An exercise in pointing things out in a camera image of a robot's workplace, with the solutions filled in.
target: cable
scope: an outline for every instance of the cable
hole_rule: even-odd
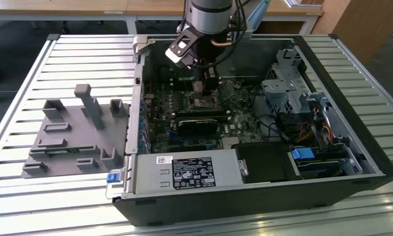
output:
[[[262,124],[263,126],[266,126],[268,129],[271,129],[276,134],[279,134],[280,137],[282,137],[284,140],[287,140],[288,142],[291,141],[291,139],[288,138],[288,136],[287,136],[286,134],[283,134],[282,131],[279,131],[278,129],[275,129],[275,128],[271,127],[272,124],[271,124],[271,125],[267,125],[267,124],[260,120],[259,117],[256,117],[256,118],[258,118],[258,121],[260,122],[260,124]]]
[[[326,124],[323,124],[323,128],[326,128],[328,130],[330,142],[331,142],[331,144],[334,144],[334,139],[332,139],[334,133],[332,133],[332,129]]]
[[[4,92],[18,92],[18,91],[0,91],[0,93],[4,93]]]
[[[303,136],[296,143],[302,142],[303,140],[308,139],[310,136],[312,136],[314,132],[311,131],[310,133],[306,134],[306,136]]]
[[[252,0],[248,0],[244,2],[244,4],[242,6],[246,6]]]
[[[246,16],[246,13],[243,11],[243,6],[242,6],[240,0],[236,0],[236,3],[239,3],[240,8],[238,7],[238,10],[242,10],[242,15],[243,15],[243,22],[244,22],[244,30],[243,30],[243,33],[239,36],[238,40],[235,41],[235,44],[234,44],[232,49],[230,50],[228,54],[220,60],[218,60],[214,64],[210,64],[210,65],[196,65],[196,68],[199,68],[199,69],[208,69],[208,68],[215,67],[220,63],[223,63],[231,57],[231,55],[234,54],[234,52],[236,50],[236,45],[242,41],[242,39],[244,37],[244,34],[247,32],[247,29],[248,29],[247,16]]]
[[[238,34],[239,34],[238,39],[235,41],[227,42],[227,43],[219,43],[215,40],[211,40],[212,45],[215,45],[216,47],[230,47],[232,45],[236,45],[242,41],[242,39],[244,37],[244,34],[246,34],[247,30],[248,30],[247,17],[246,17],[242,1],[235,0],[235,2],[236,2],[236,8],[238,8],[238,29],[239,30],[240,30],[240,21],[242,21],[242,16],[243,16],[244,28],[242,30],[242,35],[239,33],[240,31],[238,31]]]
[[[300,134],[299,134],[299,137],[302,137],[302,134],[303,134],[303,128],[304,128],[304,126],[306,126],[307,124],[310,124],[310,123],[308,123],[308,122],[304,122],[304,123],[302,124],[302,126],[300,126]]]
[[[272,119],[276,118],[276,116],[272,115],[272,114],[264,114],[264,115],[260,115],[258,118],[262,118],[262,117],[270,117],[270,118],[272,118]]]
[[[184,31],[186,19],[187,19],[187,0],[184,2],[184,15],[183,15],[183,22],[182,22],[182,31]]]
[[[271,129],[268,129],[268,136],[267,136],[267,141],[270,141],[270,138],[271,138]]]

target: slotted metal surface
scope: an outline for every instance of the slotted metal surface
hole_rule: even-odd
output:
[[[350,53],[326,36],[306,37],[319,59],[393,161],[393,103]],[[393,233],[393,182],[332,207],[136,228],[106,198],[107,174],[22,179],[47,98],[79,105],[78,83],[100,104],[130,103],[132,36],[67,35],[48,41],[0,130],[0,235],[383,235]],[[310,73],[314,84],[320,84]]]

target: warning label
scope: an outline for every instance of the warning label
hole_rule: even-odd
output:
[[[172,169],[176,190],[216,186],[211,157],[172,160]]]

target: barcode sticker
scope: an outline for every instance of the barcode sticker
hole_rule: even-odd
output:
[[[159,156],[158,157],[158,164],[172,164],[174,156]]]

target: blue latch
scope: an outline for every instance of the blue latch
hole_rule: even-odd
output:
[[[107,177],[107,183],[119,183],[120,182],[120,173],[110,173]]]
[[[308,147],[296,148],[295,150],[291,151],[291,154],[294,155],[295,160],[315,159],[315,154],[312,152],[312,149]]]

